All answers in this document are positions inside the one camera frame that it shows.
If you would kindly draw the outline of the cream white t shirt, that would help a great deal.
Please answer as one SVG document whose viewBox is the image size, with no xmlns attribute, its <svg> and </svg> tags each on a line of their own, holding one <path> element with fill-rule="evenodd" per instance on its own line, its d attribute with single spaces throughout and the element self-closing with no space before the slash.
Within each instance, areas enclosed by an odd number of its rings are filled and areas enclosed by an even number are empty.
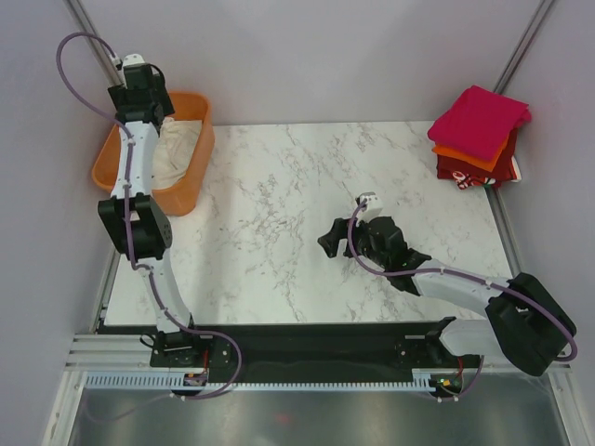
<svg viewBox="0 0 595 446">
<path fill-rule="evenodd" d="M 180 121 L 166 117 L 152 161 L 152 188 L 174 186 L 186 174 L 202 130 L 201 120 Z"/>
</svg>

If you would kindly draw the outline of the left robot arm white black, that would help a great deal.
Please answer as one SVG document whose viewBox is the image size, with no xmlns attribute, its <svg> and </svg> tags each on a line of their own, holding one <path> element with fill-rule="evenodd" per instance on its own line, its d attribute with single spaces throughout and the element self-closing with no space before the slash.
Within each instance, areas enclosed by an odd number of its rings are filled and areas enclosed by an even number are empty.
<svg viewBox="0 0 595 446">
<path fill-rule="evenodd" d="M 109 199 L 99 217 L 117 252 L 125 256 L 152 296 L 155 334 L 142 334 L 153 367 L 184 368 L 204 355 L 204 343 L 190 334 L 193 319 L 183 303 L 171 267 L 173 234 L 168 217 L 152 197 L 152 160 L 163 120 L 174 108 L 160 69 L 139 54 L 117 66 L 122 82 L 110 88 L 119 127 L 120 158 Z"/>
</svg>

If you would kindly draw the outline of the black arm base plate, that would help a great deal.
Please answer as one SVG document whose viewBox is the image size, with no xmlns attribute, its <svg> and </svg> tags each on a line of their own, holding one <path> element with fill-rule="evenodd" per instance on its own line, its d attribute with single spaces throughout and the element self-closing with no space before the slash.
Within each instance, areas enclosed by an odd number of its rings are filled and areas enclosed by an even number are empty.
<svg viewBox="0 0 595 446">
<path fill-rule="evenodd" d="M 415 369 L 469 370 L 477 355 L 448 353 L 439 322 L 247 324 L 205 326 L 192 335 L 199 362 L 217 378 L 403 377 Z"/>
</svg>

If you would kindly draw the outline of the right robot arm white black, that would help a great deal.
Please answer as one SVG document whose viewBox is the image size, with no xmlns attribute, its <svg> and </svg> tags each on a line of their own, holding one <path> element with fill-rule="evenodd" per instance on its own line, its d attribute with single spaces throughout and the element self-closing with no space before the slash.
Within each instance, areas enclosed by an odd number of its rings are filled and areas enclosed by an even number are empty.
<svg viewBox="0 0 595 446">
<path fill-rule="evenodd" d="M 430 297 L 466 308 L 476 320 L 443 319 L 426 342 L 428 359 L 440 366 L 456 357 L 504 358 L 520 371 L 540 376 L 554 361 L 575 358 L 576 327 L 543 284 L 533 275 L 512 279 L 474 276 L 452 269 L 408 246 L 389 216 L 368 222 L 338 218 L 318 238 L 325 254 L 337 256 L 345 241 L 345 257 L 411 295 Z"/>
</svg>

